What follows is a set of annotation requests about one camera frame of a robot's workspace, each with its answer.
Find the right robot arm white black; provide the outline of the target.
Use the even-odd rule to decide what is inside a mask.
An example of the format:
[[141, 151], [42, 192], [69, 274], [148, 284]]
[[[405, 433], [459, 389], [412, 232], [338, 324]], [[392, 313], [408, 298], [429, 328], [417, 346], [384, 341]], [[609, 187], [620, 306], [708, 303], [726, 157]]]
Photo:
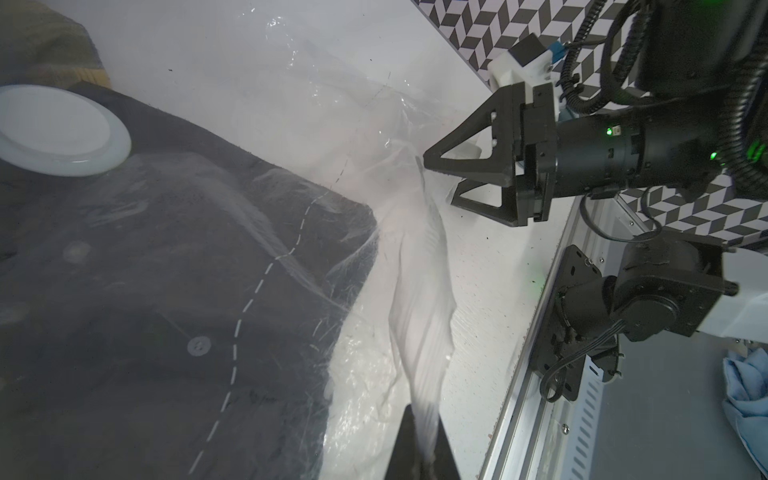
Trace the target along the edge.
[[[504, 84], [428, 149], [454, 175], [456, 206], [519, 227], [556, 198], [611, 199], [667, 187], [692, 202], [721, 173], [738, 197], [767, 196], [767, 5], [763, 1], [629, 1], [600, 40], [590, 98], [574, 71], [603, 3], [564, 45], [559, 80]], [[628, 238], [620, 270], [558, 275], [542, 343], [558, 353], [670, 331], [763, 342], [767, 259], [655, 225]]]

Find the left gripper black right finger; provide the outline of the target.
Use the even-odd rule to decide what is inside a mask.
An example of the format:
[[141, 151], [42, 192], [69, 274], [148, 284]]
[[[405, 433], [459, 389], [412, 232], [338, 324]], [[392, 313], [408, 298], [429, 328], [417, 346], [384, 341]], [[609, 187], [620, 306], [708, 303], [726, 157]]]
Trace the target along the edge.
[[442, 418], [439, 418], [438, 421], [436, 445], [432, 461], [432, 478], [436, 480], [461, 479]]

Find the yellow plaid shirt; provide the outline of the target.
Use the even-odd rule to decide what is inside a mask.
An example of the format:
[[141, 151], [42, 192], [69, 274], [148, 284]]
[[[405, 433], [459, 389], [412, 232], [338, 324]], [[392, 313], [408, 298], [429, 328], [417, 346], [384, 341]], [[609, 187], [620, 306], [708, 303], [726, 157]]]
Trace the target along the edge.
[[1, 84], [68, 89], [110, 78], [85, 27], [38, 1], [1, 3]]

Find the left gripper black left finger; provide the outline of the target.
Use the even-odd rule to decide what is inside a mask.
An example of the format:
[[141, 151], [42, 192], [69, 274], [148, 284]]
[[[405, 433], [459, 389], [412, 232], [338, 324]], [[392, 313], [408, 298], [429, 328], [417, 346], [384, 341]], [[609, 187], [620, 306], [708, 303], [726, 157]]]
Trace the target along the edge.
[[404, 409], [398, 434], [386, 470], [385, 480], [418, 480], [420, 450], [411, 405]]

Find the clear plastic vacuum bag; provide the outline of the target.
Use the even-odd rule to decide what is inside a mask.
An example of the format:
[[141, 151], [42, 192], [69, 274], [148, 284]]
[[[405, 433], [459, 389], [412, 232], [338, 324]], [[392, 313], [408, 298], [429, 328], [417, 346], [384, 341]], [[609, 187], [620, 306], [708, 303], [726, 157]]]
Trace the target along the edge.
[[460, 475], [503, 399], [571, 204], [452, 208], [424, 149], [484, 100], [407, 1], [5, 1], [5, 479], [379, 479], [407, 404]]

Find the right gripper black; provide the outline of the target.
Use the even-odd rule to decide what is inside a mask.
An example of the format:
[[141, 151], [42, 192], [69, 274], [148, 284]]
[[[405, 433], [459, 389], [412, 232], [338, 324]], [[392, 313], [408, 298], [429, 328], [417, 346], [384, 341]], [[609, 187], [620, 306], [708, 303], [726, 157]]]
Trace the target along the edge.
[[[662, 186], [691, 202], [722, 170], [712, 156], [723, 99], [715, 90], [559, 122], [551, 86], [536, 88], [526, 105], [525, 85], [517, 83], [495, 91], [427, 149], [423, 163], [464, 179], [453, 206], [509, 227], [547, 220], [555, 198], [607, 199]], [[489, 184], [501, 187], [499, 206], [465, 197]]]

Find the black shirt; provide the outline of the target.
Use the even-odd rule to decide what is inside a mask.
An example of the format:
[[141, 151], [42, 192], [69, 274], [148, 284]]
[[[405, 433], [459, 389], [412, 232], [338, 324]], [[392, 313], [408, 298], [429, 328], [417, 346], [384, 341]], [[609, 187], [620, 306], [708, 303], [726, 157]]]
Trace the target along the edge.
[[5, 479], [315, 479], [372, 210], [115, 91], [133, 148], [1, 170]]

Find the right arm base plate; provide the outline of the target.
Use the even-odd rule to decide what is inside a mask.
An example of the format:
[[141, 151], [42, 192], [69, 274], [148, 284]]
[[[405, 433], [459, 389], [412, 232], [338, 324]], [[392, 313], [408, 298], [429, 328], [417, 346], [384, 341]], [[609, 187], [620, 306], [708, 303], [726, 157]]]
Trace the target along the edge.
[[615, 282], [615, 276], [604, 276], [579, 247], [565, 248], [531, 354], [545, 400], [575, 401], [588, 360], [603, 372], [604, 382], [618, 373], [618, 336], [596, 343], [615, 323], [610, 318]]

